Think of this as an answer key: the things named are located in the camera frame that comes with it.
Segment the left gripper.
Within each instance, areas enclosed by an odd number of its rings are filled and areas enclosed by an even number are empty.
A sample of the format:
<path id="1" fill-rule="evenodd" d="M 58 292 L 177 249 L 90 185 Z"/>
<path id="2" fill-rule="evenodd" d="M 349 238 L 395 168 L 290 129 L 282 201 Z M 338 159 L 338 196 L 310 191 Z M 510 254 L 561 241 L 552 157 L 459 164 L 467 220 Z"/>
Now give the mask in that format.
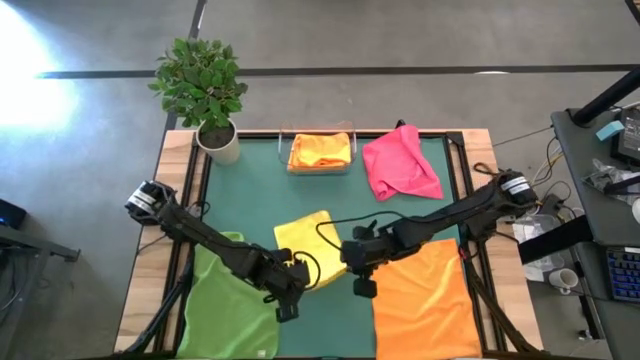
<path id="1" fill-rule="evenodd" d="M 267 250 L 259 269 L 259 284 L 268 292 L 265 303 L 296 304 L 310 284 L 309 267 L 288 248 Z"/>

